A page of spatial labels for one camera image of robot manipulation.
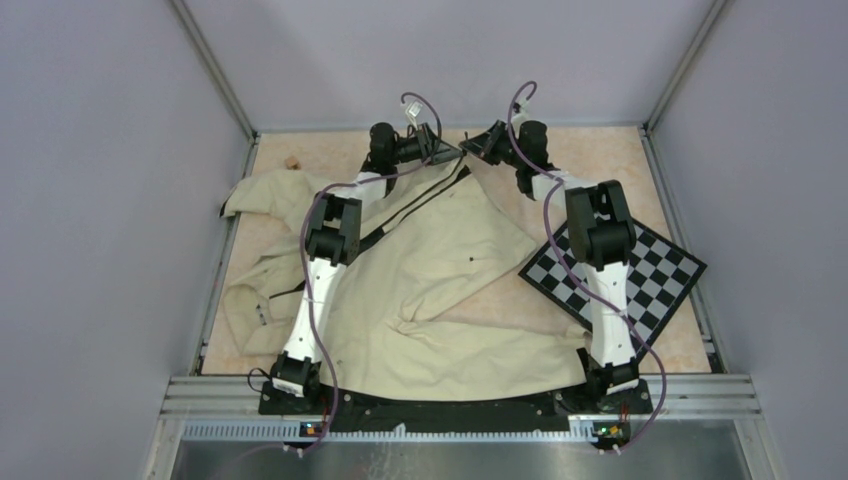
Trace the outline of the beige zip jacket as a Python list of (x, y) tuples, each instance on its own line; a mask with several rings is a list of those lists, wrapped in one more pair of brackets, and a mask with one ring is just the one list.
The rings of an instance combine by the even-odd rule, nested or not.
[[(299, 230), (325, 180), (277, 170), (241, 181), (224, 214), (266, 214), (290, 227), (223, 296), (243, 355), (275, 355), (301, 303)], [(582, 384), (577, 341), (444, 319), (446, 311), (510, 273), (537, 243), (457, 163), (401, 178), (364, 210), (376, 234), (344, 272), (321, 340), (326, 385), (395, 400), (482, 401)]]

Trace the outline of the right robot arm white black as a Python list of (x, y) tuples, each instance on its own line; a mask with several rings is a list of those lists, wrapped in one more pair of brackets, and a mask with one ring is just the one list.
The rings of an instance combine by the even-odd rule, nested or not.
[(503, 121), (460, 143), (466, 153), (514, 168), (519, 191), (566, 211), (569, 247), (586, 279), (575, 286), (589, 297), (592, 340), (585, 368), (586, 397), (600, 412), (612, 412), (639, 384), (632, 323), (627, 315), (629, 256), (636, 245), (634, 222), (622, 185), (593, 183), (554, 166), (547, 127), (525, 121), (518, 129)]

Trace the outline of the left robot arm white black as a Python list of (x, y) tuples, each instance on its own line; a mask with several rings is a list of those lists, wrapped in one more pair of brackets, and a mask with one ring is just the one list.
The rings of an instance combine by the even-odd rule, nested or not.
[(345, 270), (358, 256), (363, 210), (388, 196), (403, 175), (400, 165), (411, 163), (406, 172), (412, 173), (463, 157), (462, 150), (446, 143), (441, 131), (426, 123), (410, 126), (402, 136), (380, 122), (371, 127), (369, 140), (369, 152), (355, 179), (320, 190), (301, 227), (303, 295), (292, 332), (270, 374), (270, 385), (297, 413), (314, 410), (320, 401), (320, 368), (327, 356), (321, 342), (323, 323)]

